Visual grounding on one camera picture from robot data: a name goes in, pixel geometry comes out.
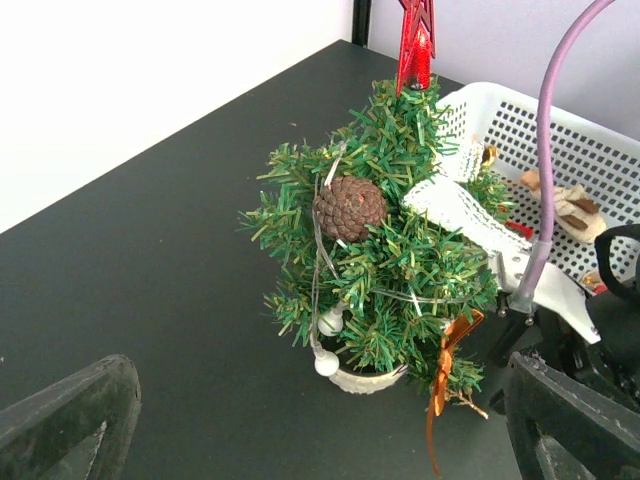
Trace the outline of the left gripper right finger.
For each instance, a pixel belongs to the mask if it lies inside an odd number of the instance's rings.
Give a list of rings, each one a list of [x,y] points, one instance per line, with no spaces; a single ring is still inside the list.
[[[637,479],[639,414],[536,357],[511,355],[506,423],[524,479]]]

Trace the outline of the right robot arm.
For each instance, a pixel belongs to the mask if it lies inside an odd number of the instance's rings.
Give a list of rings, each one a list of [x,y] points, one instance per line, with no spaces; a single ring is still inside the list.
[[[497,256],[497,314],[506,327],[489,351],[506,365],[520,351],[596,392],[636,411],[639,408],[639,227],[628,224],[600,234],[596,267],[574,280],[550,264],[536,297],[519,306],[514,291],[526,255]]]

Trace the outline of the red star ornament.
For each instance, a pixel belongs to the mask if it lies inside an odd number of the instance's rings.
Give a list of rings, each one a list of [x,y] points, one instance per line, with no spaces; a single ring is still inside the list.
[[[405,87],[422,91],[431,83],[431,60],[435,52],[434,3],[432,0],[401,0],[404,10],[396,74],[396,96]]]

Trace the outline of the string lights with battery box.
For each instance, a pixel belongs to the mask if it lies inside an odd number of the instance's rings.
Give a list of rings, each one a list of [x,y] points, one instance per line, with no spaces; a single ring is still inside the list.
[[[321,336],[340,341],[338,353],[318,353],[316,364],[330,373],[344,365],[378,375],[409,369],[431,379],[445,328],[487,300],[493,283],[483,270],[486,256],[403,205],[410,188],[430,173],[394,174],[367,157],[364,147],[353,159],[345,158],[346,148],[345,142],[337,145],[314,199],[337,176],[368,178],[386,199],[387,215],[379,227],[369,226],[365,241],[346,243],[321,231],[312,206],[316,265],[330,272],[325,281],[313,280],[312,293],[335,301],[315,308],[309,339],[315,349]]]

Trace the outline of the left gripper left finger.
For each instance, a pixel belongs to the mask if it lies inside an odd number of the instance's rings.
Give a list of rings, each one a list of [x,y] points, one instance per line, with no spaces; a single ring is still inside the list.
[[[141,407],[134,363],[99,360],[1,411],[1,477],[118,479]]]

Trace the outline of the pine cone ornament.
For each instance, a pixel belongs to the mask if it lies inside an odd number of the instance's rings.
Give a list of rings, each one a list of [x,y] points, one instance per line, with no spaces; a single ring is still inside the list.
[[[368,178],[337,176],[323,186],[313,201],[321,231],[346,243],[365,241],[369,226],[379,227],[387,215],[380,188]]]

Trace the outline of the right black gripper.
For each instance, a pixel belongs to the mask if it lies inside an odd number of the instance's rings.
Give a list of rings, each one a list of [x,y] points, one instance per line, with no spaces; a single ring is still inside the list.
[[[588,343],[560,316],[543,307],[527,314],[508,310],[502,300],[496,315],[506,327],[489,350],[490,361],[504,368],[513,352],[534,356],[579,383],[639,410],[639,306],[613,294],[586,301],[601,339]]]

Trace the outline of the silver bow ornament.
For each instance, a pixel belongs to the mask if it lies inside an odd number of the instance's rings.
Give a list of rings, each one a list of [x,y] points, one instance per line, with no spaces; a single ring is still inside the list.
[[[404,196],[403,205],[448,232],[458,233],[488,254],[520,252],[532,244],[495,219],[463,187],[479,178],[489,146],[470,141],[450,155],[438,154],[429,178],[416,183]]]

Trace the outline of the small green christmas tree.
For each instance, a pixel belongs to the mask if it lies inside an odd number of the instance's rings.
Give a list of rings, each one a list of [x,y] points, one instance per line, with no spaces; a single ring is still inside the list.
[[[281,274],[266,304],[351,394],[409,378],[429,389],[445,330],[494,303],[488,254],[405,196],[458,152],[439,87],[373,83],[367,106],[320,147],[279,146],[242,225]]]

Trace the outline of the white plastic basket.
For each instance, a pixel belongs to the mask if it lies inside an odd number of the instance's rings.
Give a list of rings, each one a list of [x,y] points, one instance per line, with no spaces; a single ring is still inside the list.
[[[498,150],[489,193],[472,195],[499,222],[539,231],[540,205],[520,184],[538,167],[538,101],[502,85],[476,82],[443,95],[437,107],[440,134],[450,146],[484,142]],[[580,185],[600,210],[607,227],[639,221],[639,143],[557,107],[551,110],[550,146],[554,184]]]

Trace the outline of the orange ribbon bow ornament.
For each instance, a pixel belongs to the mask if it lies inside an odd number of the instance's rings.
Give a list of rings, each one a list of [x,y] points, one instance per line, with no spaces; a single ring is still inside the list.
[[[484,314],[478,310],[472,309],[469,315],[462,313],[445,328],[444,336],[441,338],[437,370],[432,385],[429,405],[426,410],[426,444],[432,469],[438,478],[441,478],[442,475],[435,452],[433,423],[434,419],[442,414],[448,399],[454,397],[463,405],[469,406],[484,419],[489,418],[489,415],[473,402],[469,393],[465,394],[463,390],[451,393],[448,389],[457,344],[470,334],[474,328],[480,325],[483,320]]]

